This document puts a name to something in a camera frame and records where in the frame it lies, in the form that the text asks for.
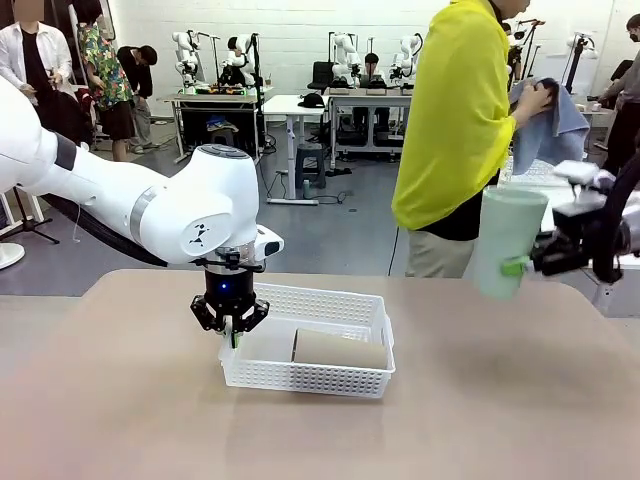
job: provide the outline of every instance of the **white plastic basket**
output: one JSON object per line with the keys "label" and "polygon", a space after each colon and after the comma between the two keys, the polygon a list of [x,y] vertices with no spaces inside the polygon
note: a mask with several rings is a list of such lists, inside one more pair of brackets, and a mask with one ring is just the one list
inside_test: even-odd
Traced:
{"label": "white plastic basket", "polygon": [[[269,316],[241,337],[233,350],[220,350],[232,387],[381,398],[395,372],[393,332],[382,297],[256,284],[258,298],[271,304]],[[293,363],[296,330],[305,328],[375,342],[387,350],[387,369]]]}

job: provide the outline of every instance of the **green tumbler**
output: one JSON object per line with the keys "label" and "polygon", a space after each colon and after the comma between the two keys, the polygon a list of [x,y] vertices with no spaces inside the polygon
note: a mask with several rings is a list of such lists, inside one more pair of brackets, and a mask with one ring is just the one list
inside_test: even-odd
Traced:
{"label": "green tumbler", "polygon": [[485,189],[480,237],[467,273],[482,293],[508,300],[518,292],[548,203],[545,195],[529,190]]}

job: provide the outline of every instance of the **blue towel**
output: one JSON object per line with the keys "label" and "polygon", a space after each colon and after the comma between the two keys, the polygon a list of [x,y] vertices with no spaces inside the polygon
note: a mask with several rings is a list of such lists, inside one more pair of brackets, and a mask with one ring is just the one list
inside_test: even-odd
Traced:
{"label": "blue towel", "polygon": [[[524,85],[525,82],[520,82],[511,90],[511,105],[522,95]],[[513,139],[513,174],[524,175],[536,159],[553,166],[565,160],[581,162],[588,134],[589,122],[578,111],[567,89],[559,85],[554,108],[536,115],[516,132]]]}

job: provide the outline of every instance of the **hawaiian shirt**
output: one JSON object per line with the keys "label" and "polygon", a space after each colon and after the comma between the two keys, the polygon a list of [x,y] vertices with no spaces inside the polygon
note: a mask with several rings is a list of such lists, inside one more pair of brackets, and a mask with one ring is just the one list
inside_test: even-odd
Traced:
{"label": "hawaiian shirt", "polygon": [[78,44],[85,66],[95,68],[95,75],[106,86],[104,90],[89,82],[91,95],[100,110],[109,110],[119,102],[133,100],[133,91],[111,42],[100,34],[97,23],[78,26]]}

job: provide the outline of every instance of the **gray stool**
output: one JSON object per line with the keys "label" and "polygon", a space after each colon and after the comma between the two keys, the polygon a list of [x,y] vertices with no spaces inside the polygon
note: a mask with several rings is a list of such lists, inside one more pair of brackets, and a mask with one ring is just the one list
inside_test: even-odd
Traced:
{"label": "gray stool", "polygon": [[[314,160],[314,168],[305,168],[305,162]],[[324,166],[324,147],[318,143],[303,143],[296,156],[296,188],[302,188],[305,178],[313,180],[316,188],[326,188],[327,179]]]}
{"label": "gray stool", "polygon": [[211,133],[211,143],[217,143],[218,145],[226,145],[227,147],[236,146],[236,138],[233,134],[233,130],[230,128],[223,128]]}

